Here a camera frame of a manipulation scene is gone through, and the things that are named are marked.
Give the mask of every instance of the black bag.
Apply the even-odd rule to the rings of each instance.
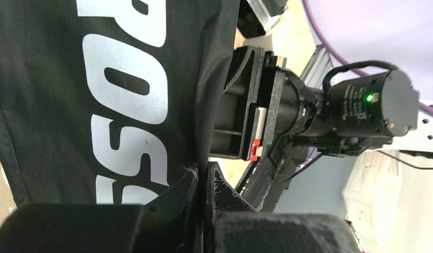
[[[0,1],[17,205],[145,204],[208,159],[239,1]]]

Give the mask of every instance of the red clip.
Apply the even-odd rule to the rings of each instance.
[[[260,145],[261,145],[261,140],[252,141],[251,156],[249,157],[249,161],[257,162],[258,157],[255,155],[255,151],[257,150],[257,147],[259,147]]]

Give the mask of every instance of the thin black wire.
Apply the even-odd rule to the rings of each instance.
[[[323,156],[322,153],[319,153],[317,156],[315,156],[313,159],[311,159],[307,164],[305,164],[299,171],[297,171],[296,173],[294,173],[290,178],[288,178],[287,180],[280,182],[280,183],[286,183],[289,180],[293,179],[295,176],[297,176],[298,174],[304,172],[308,167],[310,167],[313,163],[315,163],[319,158],[321,158]]]
[[[407,166],[409,166],[409,167],[412,167],[412,168],[414,168],[414,169],[417,169],[417,170],[433,170],[433,168],[430,168],[430,167],[418,167],[418,166],[415,166],[415,165],[413,165],[413,164],[410,164],[410,163],[408,163],[408,162],[406,162],[406,161],[404,161],[404,160],[402,160],[402,159],[399,159],[399,158],[397,158],[397,157],[395,157],[395,156],[393,156],[393,155],[391,155],[391,154],[388,154],[388,153],[386,153],[386,152],[383,152],[383,151],[381,151],[381,150],[378,150],[378,152],[380,152],[381,154],[385,154],[385,155],[387,155],[388,157],[393,158],[393,159],[395,159],[395,160],[397,160],[397,161],[399,161],[399,162],[401,162],[401,163],[403,163],[403,164],[405,164],[405,165],[407,165]]]

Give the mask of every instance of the screw hole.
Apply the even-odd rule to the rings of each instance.
[[[148,207],[148,211],[150,212],[156,212],[158,210],[157,207]]]

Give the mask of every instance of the green led indicator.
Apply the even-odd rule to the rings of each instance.
[[[371,102],[373,100],[373,95],[368,95],[366,97],[367,102]]]

